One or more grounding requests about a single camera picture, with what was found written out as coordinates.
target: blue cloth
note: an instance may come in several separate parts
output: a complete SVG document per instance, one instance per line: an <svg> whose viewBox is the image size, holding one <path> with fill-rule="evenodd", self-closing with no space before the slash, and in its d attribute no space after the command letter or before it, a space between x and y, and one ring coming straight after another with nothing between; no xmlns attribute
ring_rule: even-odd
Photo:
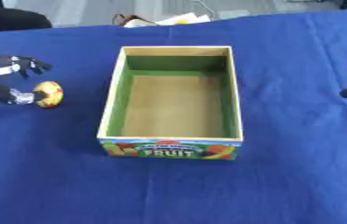
<svg viewBox="0 0 347 224"><path fill-rule="evenodd" d="M96 141L121 46L233 46L236 161L106 157ZM0 104L0 224L347 223L347 11L209 24L0 32L58 81L56 109Z"/></svg>

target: open box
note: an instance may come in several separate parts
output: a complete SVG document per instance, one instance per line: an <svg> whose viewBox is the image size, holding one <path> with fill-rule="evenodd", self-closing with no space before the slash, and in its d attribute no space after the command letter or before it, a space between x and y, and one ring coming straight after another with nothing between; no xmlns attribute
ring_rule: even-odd
<svg viewBox="0 0 347 224"><path fill-rule="evenodd" d="M235 159L243 141L230 46L126 46L98 139L112 156Z"/></svg>

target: floor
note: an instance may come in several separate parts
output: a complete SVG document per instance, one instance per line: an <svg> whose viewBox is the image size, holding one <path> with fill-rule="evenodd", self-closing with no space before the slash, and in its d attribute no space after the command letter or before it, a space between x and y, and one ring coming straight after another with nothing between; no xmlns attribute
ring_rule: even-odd
<svg viewBox="0 0 347 224"><path fill-rule="evenodd" d="M335 1L288 3L288 0L202 0L215 19L249 15L336 9ZM210 14L199 0L4 0L8 8L37 11L55 26L110 25L116 13L137 14L158 21L187 12Z"/></svg>

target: box label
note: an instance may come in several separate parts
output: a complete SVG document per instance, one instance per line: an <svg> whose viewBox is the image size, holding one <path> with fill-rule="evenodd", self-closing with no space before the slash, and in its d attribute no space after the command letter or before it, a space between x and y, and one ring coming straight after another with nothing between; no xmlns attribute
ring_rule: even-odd
<svg viewBox="0 0 347 224"><path fill-rule="evenodd" d="M233 160L240 143L222 141L101 140L111 156Z"/></svg>

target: box bottom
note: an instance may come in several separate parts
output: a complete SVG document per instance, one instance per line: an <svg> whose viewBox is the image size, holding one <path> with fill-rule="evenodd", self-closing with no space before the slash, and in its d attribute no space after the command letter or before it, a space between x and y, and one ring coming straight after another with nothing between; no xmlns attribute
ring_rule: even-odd
<svg viewBox="0 0 347 224"><path fill-rule="evenodd" d="M224 137L221 81L197 73L135 75L121 136Z"/></svg>

